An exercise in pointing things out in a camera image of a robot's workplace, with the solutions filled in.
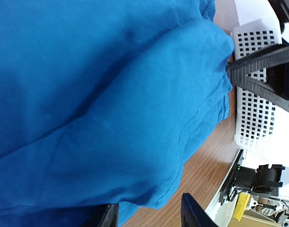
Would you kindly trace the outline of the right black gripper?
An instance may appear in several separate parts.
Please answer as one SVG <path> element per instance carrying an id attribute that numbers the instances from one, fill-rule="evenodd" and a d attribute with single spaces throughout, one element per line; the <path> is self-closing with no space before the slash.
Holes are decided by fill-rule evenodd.
<path id="1" fill-rule="evenodd" d="M 263 68 L 266 68 L 266 83 L 245 74 Z M 227 73 L 233 85 L 250 91 L 289 113 L 289 44 L 269 45 L 235 60 L 228 64 Z"/>

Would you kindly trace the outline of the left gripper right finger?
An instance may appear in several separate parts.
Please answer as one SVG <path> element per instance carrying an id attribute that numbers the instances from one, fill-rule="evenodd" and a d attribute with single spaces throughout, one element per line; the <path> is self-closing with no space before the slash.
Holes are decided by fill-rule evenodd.
<path id="1" fill-rule="evenodd" d="M 182 227 L 218 227 L 190 193 L 182 195 Z"/>

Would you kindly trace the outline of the blue garment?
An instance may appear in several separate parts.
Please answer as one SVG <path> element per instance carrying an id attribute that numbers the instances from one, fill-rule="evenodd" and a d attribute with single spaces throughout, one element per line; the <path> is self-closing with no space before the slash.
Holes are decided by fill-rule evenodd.
<path id="1" fill-rule="evenodd" d="M 159 209 L 229 114 L 212 0 L 0 0 L 0 227 Z"/>

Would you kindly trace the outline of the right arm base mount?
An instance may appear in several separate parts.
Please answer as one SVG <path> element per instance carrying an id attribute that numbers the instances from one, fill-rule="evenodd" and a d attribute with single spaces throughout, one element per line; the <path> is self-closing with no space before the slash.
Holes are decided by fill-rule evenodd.
<path id="1" fill-rule="evenodd" d="M 286 168 L 282 165 L 259 166 L 257 169 L 251 169 L 241 165 L 233 176 L 234 199 L 240 193 L 249 193 L 259 197 L 277 197 L 279 188 L 283 186 L 281 181 L 282 172 Z"/>

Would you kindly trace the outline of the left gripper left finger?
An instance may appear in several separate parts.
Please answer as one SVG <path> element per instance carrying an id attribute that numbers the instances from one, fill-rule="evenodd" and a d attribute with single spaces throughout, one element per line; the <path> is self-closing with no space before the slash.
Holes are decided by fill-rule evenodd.
<path id="1" fill-rule="evenodd" d="M 82 224 L 82 227 L 117 227 L 119 204 L 103 204 L 94 207 L 93 215 Z"/>

